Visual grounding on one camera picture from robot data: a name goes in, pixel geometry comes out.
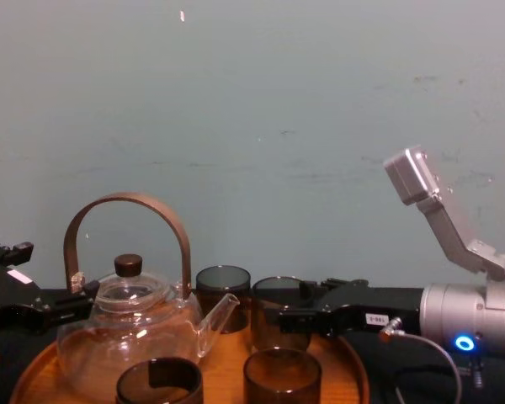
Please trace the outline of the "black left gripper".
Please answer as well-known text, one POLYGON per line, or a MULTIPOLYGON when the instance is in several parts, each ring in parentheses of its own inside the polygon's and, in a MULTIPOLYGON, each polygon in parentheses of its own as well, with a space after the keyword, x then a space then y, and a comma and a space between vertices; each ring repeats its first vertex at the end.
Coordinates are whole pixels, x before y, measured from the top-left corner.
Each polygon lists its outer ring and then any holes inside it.
POLYGON ((0 244, 0 332, 43 333, 89 318, 100 283, 92 281, 78 292, 41 289, 13 266, 30 261, 31 242, 8 247, 0 244))

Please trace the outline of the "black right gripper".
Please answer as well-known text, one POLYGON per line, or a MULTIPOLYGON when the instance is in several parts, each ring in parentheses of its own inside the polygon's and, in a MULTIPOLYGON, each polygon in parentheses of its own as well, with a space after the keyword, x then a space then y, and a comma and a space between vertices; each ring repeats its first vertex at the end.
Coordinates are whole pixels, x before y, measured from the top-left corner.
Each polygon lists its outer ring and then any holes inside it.
POLYGON ((327 278, 317 283, 298 282, 300 297, 321 297, 319 307, 264 309, 268 324, 282 333, 319 334, 337 337, 348 332, 379 332, 398 318, 405 332, 419 335, 422 290, 408 287, 370 287, 363 279, 327 278))

